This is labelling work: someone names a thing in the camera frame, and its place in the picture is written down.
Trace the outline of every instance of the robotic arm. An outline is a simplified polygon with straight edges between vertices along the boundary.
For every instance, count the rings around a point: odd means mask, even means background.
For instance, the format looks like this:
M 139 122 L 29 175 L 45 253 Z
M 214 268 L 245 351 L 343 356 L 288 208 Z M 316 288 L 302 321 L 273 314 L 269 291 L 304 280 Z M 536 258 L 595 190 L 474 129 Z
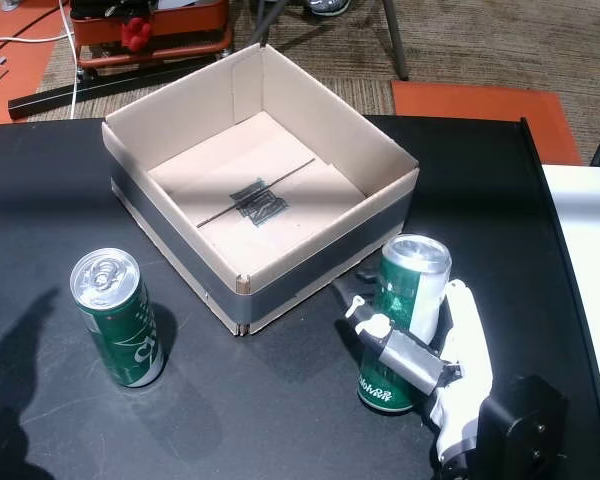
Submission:
M 334 282 L 344 300 L 347 289 Z M 394 329 L 389 318 L 375 312 L 359 295 L 353 296 L 345 318 L 379 360 L 435 403 L 429 416 L 440 427 L 436 442 L 443 467 L 475 449 L 480 405 L 489 395 L 491 362 L 471 290 L 460 280 L 445 288 L 453 327 L 438 357 L 409 332 Z
M 453 325 L 440 355 L 410 332 L 394 329 L 345 278 L 335 280 L 333 287 L 364 345 L 431 397 L 428 415 L 440 428 L 439 478 L 532 479 L 555 463 L 567 399 L 535 375 L 492 388 L 482 323 L 473 294 L 462 281 L 445 287 Z

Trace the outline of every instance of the white cable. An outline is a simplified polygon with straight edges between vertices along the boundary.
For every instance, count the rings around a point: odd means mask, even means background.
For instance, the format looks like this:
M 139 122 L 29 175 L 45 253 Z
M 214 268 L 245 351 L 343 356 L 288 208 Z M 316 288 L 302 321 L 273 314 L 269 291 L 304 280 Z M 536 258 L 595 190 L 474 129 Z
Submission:
M 55 42 L 56 40 L 62 40 L 63 38 L 67 38 L 70 35 L 73 35 L 73 32 L 63 33 L 62 35 L 58 35 L 57 37 L 51 38 L 20 38 L 20 37 L 0 37 L 0 42 L 21 42 L 21 43 L 47 43 L 47 42 Z
M 71 54 L 73 55 L 73 64 L 75 66 L 75 72 L 73 75 L 73 95 L 71 96 L 71 111 L 69 113 L 69 119 L 73 120 L 76 110 L 76 95 L 78 94 L 78 57 L 76 57 L 76 46 L 73 43 L 73 38 L 69 34 L 69 24 L 67 23 L 67 16 L 64 14 L 64 5 L 62 5 L 62 0 L 58 0 L 58 5 L 60 6 L 62 24 L 64 25 L 64 31 L 66 32 L 69 45 L 71 46 Z

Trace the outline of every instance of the red machine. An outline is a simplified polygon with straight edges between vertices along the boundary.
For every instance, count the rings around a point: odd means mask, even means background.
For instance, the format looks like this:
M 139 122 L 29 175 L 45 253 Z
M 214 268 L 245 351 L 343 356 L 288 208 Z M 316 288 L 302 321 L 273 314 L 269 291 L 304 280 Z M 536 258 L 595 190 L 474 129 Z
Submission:
M 148 10 L 138 16 L 82 17 L 75 18 L 72 11 L 78 67 L 85 70 L 197 55 L 225 56 L 232 49 L 228 0 L 202 0 L 180 8 Z M 205 41 L 181 41 L 180 45 L 167 41 L 173 35 L 194 32 L 205 34 Z M 115 48 L 107 55 L 93 58 L 82 55 L 83 47 L 109 49 L 112 45 Z

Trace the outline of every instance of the aluminum can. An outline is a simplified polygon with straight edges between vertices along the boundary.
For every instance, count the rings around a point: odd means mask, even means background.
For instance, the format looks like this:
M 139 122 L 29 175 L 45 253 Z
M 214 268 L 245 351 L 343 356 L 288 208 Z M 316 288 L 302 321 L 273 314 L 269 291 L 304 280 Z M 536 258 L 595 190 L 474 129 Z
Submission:
M 164 364 L 140 268 L 127 252 L 102 248 L 82 257 L 71 293 L 112 378 L 126 387 L 154 380 Z
M 398 235 L 382 248 L 374 308 L 395 328 L 425 343 L 438 327 L 438 312 L 449 280 L 451 255 L 442 243 L 421 235 Z M 358 374 L 358 395 L 372 408 L 404 412 L 419 392 L 365 351 Z

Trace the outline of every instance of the pull tab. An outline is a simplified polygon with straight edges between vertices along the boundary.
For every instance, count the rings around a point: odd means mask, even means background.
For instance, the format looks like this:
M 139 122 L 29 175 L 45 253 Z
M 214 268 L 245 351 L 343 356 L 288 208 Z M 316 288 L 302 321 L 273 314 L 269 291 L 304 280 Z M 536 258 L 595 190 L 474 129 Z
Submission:
M 105 258 L 93 264 L 91 267 L 91 284 L 99 292 L 111 288 L 117 279 L 121 265 L 116 260 Z

